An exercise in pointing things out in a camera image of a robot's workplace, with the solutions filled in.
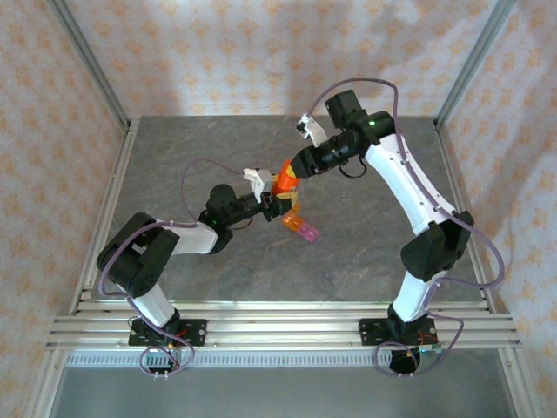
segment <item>pink object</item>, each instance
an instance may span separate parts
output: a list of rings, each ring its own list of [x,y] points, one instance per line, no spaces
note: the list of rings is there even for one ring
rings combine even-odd
[[[307,222],[304,222],[298,229],[298,234],[308,241],[313,242],[319,236],[319,231]]]

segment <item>wall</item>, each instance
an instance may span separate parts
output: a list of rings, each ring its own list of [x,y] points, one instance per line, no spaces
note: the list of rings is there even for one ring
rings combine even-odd
[[[0,415],[67,314],[122,132],[44,0],[0,2]]]
[[[557,416],[556,114],[555,3],[519,2],[448,131],[460,185],[507,263],[499,294],[530,353],[549,416]]]
[[[295,114],[354,76],[434,115],[494,0],[70,0],[131,118]],[[358,86],[373,111],[392,93]]]

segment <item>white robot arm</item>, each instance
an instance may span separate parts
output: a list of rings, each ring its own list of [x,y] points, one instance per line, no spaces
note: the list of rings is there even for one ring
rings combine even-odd
[[[180,331],[179,313],[158,284],[172,255],[218,253],[232,239],[231,226],[259,213],[271,221],[295,204],[296,193],[271,195],[272,175],[268,171],[246,169],[245,178],[252,184],[252,193],[238,198],[229,185],[216,185],[197,223],[174,226],[136,213],[99,254],[97,266],[104,270],[118,248],[147,227],[114,260],[107,275],[155,327],[173,335]]]
[[[408,162],[439,206],[433,206],[424,196],[401,157],[394,122],[387,112],[368,116],[352,90],[333,96],[325,102],[325,107],[335,128],[342,132],[315,145],[313,138],[321,138],[322,129],[312,118],[302,117],[297,129],[304,138],[311,138],[313,145],[294,157],[292,169],[297,177],[308,178],[359,156],[381,175],[404,209],[416,238],[401,251],[406,274],[399,295],[389,308],[389,318],[393,320],[392,337],[398,340],[402,334],[415,331],[425,319],[424,304],[430,287],[462,256],[470,236],[470,232],[453,223],[438,209],[452,213],[468,225],[473,225],[473,219],[468,212],[456,213],[454,207],[441,197],[402,138]]]

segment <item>orange block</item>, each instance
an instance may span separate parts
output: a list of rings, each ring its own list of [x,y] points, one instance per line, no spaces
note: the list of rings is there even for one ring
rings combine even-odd
[[[304,220],[302,220],[299,216],[297,216],[294,213],[288,212],[284,218],[282,218],[282,223],[285,224],[288,229],[291,229],[294,232],[297,232],[298,229],[302,226],[302,224],[304,223]]]
[[[282,170],[272,187],[271,194],[273,196],[280,193],[294,192],[296,190],[299,179],[294,176],[294,171],[292,167],[290,167],[290,162],[291,160],[286,160],[282,166]]]
[[[296,202],[296,205],[294,205],[294,207],[290,211],[288,211],[288,213],[299,213],[301,208],[302,205],[299,202]]]

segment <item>metal base plate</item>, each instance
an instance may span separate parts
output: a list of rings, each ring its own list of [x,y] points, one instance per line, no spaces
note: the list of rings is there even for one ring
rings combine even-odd
[[[188,341],[194,347],[205,345],[205,334],[207,329],[206,320],[178,320],[178,329],[184,332],[183,340]],[[148,347],[164,345],[164,337],[150,329],[142,320],[134,320],[131,323],[130,347]]]
[[[362,319],[358,324],[359,336],[362,346],[378,346],[382,342],[390,341],[391,337],[387,327],[387,319]],[[399,342],[407,346],[436,346],[440,347],[437,329],[431,318],[425,318],[421,326],[412,334],[405,335]]]

